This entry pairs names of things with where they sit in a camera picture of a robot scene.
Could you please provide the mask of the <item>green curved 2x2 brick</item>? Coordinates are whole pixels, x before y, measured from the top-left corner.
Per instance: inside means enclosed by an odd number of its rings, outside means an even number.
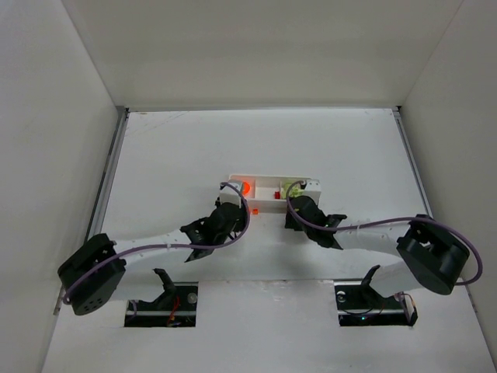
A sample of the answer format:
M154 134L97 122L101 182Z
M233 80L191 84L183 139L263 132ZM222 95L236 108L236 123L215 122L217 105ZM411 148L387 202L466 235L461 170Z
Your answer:
M299 197L304 192L305 185L297 182L282 183L280 186L280 198L287 199Z

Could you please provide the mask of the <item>orange dome lego assembly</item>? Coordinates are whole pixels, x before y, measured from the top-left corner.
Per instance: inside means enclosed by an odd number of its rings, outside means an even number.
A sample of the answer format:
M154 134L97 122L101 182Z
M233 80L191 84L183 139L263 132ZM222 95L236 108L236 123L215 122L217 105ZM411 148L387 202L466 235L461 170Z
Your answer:
M249 196L252 190L252 186L247 181L242 181L242 195Z

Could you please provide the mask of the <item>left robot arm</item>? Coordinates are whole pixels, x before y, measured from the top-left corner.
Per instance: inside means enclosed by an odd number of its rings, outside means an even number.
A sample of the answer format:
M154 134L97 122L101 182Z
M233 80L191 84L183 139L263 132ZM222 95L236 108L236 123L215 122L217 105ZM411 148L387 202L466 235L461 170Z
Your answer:
M74 314L88 315L110 300L126 298L123 279L138 273L157 274L163 289L170 280L165 265L172 258L185 263L203 259L237 242L249 226L245 200L218 202L212 213L170 233L130 241L112 240L106 233L94 235L57 269L64 294L62 303Z

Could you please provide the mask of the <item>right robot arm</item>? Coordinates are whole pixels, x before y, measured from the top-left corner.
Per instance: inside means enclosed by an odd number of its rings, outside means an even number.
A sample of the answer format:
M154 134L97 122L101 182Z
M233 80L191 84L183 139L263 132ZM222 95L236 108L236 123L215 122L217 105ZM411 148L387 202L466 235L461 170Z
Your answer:
M470 250L446 228L418 215L383 227L369 223L345 225L344 214L325 214L309 196L287 201L285 228L302 231L326 249L364 249L396 256L394 264L374 264L361 286L383 298L416 288L449 295L457 284Z

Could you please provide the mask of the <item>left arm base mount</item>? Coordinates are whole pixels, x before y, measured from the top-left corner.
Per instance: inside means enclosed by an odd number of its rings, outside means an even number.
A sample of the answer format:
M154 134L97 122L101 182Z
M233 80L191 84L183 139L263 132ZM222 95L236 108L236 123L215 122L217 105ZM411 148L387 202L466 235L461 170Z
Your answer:
M193 328L196 326L198 282L173 282L164 269L154 273L162 292L151 301L130 300L123 326L127 328Z

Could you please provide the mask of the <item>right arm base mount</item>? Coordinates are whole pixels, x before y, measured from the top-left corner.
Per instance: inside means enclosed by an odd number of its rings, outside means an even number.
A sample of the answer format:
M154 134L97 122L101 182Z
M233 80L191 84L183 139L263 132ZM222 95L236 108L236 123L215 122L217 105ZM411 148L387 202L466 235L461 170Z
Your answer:
M413 327L419 318L411 295L399 293L385 298L370 282L380 268L368 270L361 280L335 281L337 316L341 327L407 326Z

